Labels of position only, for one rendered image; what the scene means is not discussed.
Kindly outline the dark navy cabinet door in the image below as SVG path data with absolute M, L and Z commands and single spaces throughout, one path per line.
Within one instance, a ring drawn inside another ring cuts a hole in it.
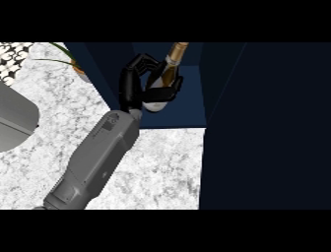
M 200 207 L 331 210 L 331 42 L 246 45 L 207 123 Z

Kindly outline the green plant in orange pot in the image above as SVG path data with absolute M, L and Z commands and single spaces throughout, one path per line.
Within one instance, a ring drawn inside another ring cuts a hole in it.
M 83 71 L 83 68 L 75 60 L 75 57 L 72 56 L 72 53 L 69 52 L 69 50 L 59 45 L 56 42 L 49 42 L 50 45 L 53 45 L 66 55 L 68 57 L 68 61 L 62 61 L 62 60 L 56 60 L 56 59 L 34 59 L 37 61 L 53 61 L 53 62 L 59 62 L 63 63 L 65 65 L 69 65 L 72 67 L 74 72 L 77 73 L 80 79 L 86 82 L 92 84 L 92 81 L 89 79 L 89 76 L 86 75 L 86 72 Z

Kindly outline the dark navy cabinet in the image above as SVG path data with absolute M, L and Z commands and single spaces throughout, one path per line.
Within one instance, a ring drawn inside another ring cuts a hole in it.
M 158 61 L 166 59 L 172 42 L 66 42 L 93 86 L 111 109 L 120 108 L 120 74 L 139 53 Z M 164 109 L 142 110 L 142 129 L 206 128 L 232 70 L 244 49 L 244 42 L 192 42 L 180 64 L 185 77 L 180 91 Z

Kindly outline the grey rounded appliance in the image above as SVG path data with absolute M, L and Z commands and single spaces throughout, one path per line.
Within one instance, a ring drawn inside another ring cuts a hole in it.
M 28 140 L 38 126 L 37 105 L 0 81 L 0 153 Z

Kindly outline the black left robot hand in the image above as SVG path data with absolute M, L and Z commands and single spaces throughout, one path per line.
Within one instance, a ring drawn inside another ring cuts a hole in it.
M 148 76 L 163 61 L 157 61 L 152 56 L 142 53 L 134 56 L 123 68 L 120 77 L 120 104 L 123 111 L 145 108 L 142 106 L 142 93 Z

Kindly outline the gold-necked dark wine bottle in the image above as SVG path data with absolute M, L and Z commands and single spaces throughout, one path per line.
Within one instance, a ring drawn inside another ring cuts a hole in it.
M 179 74 L 179 65 L 189 44 L 176 42 L 164 61 L 157 65 L 148 76 L 142 93 L 142 106 L 149 112 L 164 109 L 180 90 L 183 77 Z

